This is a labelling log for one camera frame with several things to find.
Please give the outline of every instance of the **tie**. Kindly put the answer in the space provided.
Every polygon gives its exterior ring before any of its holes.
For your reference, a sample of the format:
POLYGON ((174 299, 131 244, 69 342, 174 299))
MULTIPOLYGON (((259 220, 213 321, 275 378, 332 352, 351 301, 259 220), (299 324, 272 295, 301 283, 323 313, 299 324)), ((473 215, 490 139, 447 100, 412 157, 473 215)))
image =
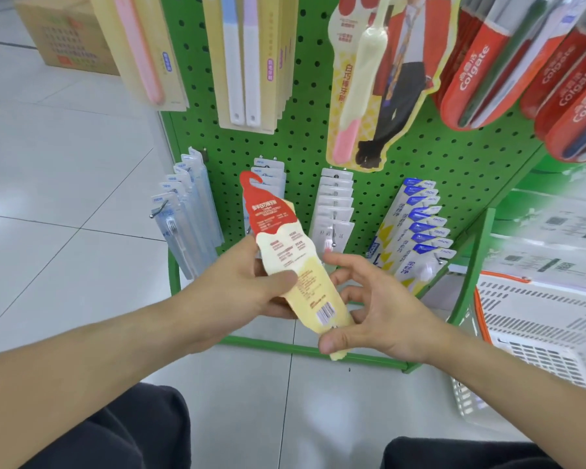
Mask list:
POLYGON ((406 18, 404 22, 408 27, 406 31, 406 37, 404 38, 404 42, 402 43, 401 47, 399 48, 399 52, 395 57, 395 62, 393 63, 393 69, 391 70, 391 83, 389 84, 389 88, 386 92, 386 98, 384 100, 384 105, 389 105, 391 103, 391 99, 393 98, 393 91, 395 90, 395 85, 398 83, 399 74, 402 73, 402 67, 404 65, 404 60, 406 59, 406 51, 408 50, 408 45, 410 44, 410 39, 412 36, 412 30, 414 29, 414 23, 419 17, 421 13, 421 7, 417 8, 414 16, 411 17, 406 12, 406 18))

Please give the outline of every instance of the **cardboard box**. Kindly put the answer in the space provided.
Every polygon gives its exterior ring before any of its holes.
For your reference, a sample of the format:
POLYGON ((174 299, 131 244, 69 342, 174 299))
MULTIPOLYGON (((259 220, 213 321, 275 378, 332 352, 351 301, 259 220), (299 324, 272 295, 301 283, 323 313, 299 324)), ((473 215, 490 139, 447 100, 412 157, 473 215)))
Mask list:
POLYGON ((89 0, 16 0, 47 65, 119 75, 89 0))

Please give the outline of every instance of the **man in red jacket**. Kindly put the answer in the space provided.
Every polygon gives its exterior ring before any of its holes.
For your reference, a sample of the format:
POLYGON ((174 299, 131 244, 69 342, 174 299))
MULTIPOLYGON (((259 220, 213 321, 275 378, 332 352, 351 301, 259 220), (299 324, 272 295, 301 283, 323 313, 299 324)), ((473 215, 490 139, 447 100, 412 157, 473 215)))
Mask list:
POLYGON ((356 154, 356 163, 368 169, 380 165, 384 146, 404 129, 421 93, 434 86, 447 48, 451 0, 407 0, 402 12, 387 18, 389 45, 373 91, 382 106, 374 139, 360 141, 356 154))

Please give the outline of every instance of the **forearm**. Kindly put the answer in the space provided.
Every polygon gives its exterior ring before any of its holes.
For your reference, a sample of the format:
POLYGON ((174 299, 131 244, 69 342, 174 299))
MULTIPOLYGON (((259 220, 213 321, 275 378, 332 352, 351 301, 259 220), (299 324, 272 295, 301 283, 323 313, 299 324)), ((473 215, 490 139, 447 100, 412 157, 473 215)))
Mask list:
POLYGON ((429 363, 491 405, 565 469, 586 469, 586 390, 445 329, 429 363))
POLYGON ((0 469, 185 354, 170 301, 0 354, 0 469))

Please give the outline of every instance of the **barcode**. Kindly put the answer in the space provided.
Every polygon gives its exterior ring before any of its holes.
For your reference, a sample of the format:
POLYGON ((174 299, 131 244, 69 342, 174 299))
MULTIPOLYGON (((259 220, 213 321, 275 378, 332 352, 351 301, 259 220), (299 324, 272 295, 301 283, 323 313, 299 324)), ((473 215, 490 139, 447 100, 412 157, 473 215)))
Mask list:
POLYGON ((549 224, 549 225, 562 225, 567 220, 568 219, 565 219, 563 217, 550 217, 549 220, 547 221, 547 224, 549 224))
POLYGON ((329 302, 321 306, 321 309, 317 311, 317 317, 324 326, 330 322, 335 314, 336 311, 329 302))
POLYGON ((558 270, 568 270, 571 269, 575 266, 575 263, 568 263, 568 262, 564 262, 561 265, 556 266, 555 268, 558 270))

